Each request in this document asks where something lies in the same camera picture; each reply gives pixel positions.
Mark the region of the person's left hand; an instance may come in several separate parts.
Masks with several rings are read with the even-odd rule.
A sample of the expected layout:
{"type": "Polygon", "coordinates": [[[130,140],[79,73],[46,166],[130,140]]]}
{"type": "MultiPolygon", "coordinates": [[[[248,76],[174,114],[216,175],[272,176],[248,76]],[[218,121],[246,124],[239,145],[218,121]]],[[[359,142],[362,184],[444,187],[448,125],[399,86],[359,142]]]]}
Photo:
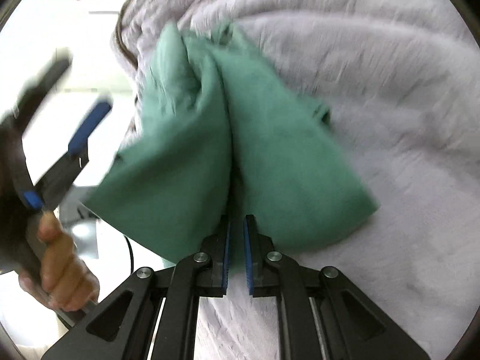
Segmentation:
{"type": "Polygon", "coordinates": [[[46,245],[41,259],[41,285],[36,286],[28,272],[21,271],[19,286],[54,311],[78,311],[87,302],[96,302],[100,290],[98,279],[77,256],[72,237],[64,232],[54,213],[43,214],[37,238],[46,245]]]}

